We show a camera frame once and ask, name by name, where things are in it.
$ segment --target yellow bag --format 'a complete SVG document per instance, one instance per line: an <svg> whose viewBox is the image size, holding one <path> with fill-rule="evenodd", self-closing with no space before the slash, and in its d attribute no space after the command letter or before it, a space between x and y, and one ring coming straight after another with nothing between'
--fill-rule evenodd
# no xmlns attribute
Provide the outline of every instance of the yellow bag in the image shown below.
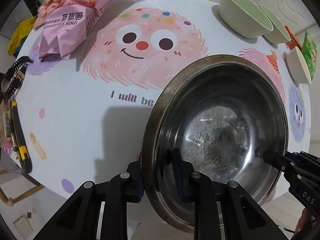
<svg viewBox="0 0 320 240"><path fill-rule="evenodd" d="M18 28L12 35L11 41L7 47L7 51L9 55L12 55L13 53L15 53L17 48L20 46L23 38L29 35L35 21L36 21L36 18L32 17L19 24Z"/></svg>

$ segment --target green snack package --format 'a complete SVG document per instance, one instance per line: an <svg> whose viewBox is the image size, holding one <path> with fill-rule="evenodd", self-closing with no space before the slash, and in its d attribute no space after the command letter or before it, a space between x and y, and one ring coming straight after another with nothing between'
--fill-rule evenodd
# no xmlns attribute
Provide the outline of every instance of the green snack package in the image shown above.
<svg viewBox="0 0 320 240"><path fill-rule="evenodd" d="M311 80L313 79L313 75L315 74L315 70L316 70L316 59L317 59L316 48L317 48L316 44L314 43L313 39L310 37L309 33L307 33L306 31L301 52L304 59L307 62Z"/></svg>

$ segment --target pink polka dot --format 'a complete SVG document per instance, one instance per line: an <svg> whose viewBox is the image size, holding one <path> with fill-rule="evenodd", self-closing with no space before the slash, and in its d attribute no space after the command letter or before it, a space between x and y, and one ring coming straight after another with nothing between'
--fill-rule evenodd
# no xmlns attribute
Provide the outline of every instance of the pink polka dot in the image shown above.
<svg viewBox="0 0 320 240"><path fill-rule="evenodd" d="M34 48L32 50L36 51L37 49L39 49L39 45L34 46Z"/></svg>
<svg viewBox="0 0 320 240"><path fill-rule="evenodd" d="M40 118L43 119L43 118L44 118L44 115L45 115L45 110L44 110L44 108L41 108L41 109L39 110L39 116L40 116Z"/></svg>

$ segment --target light green bowl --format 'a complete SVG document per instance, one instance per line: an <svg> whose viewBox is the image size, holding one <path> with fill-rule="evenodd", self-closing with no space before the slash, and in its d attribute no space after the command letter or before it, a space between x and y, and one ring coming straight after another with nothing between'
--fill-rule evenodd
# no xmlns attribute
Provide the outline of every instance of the light green bowl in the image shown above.
<svg viewBox="0 0 320 240"><path fill-rule="evenodd" d="M251 0L221 0L221 18L237 33L247 38L273 31L268 16Z"/></svg>
<svg viewBox="0 0 320 240"><path fill-rule="evenodd" d="M278 19L278 17L272 11L270 11L270 9L265 5L260 4L259 6L264 11L264 13L269 17L270 21L273 24L273 31L271 33L265 34L264 37L268 41L270 41L272 44L280 44L280 43L290 41L291 40L290 35L287 32L284 25Z"/></svg>

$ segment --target pink packaging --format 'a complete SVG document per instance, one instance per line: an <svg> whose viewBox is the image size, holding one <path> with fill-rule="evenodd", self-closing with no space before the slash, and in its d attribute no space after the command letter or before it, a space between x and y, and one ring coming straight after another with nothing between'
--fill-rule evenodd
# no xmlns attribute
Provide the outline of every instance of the pink packaging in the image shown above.
<svg viewBox="0 0 320 240"><path fill-rule="evenodd" d="M64 0L50 14L41 37L39 58L69 59L113 0Z"/></svg>

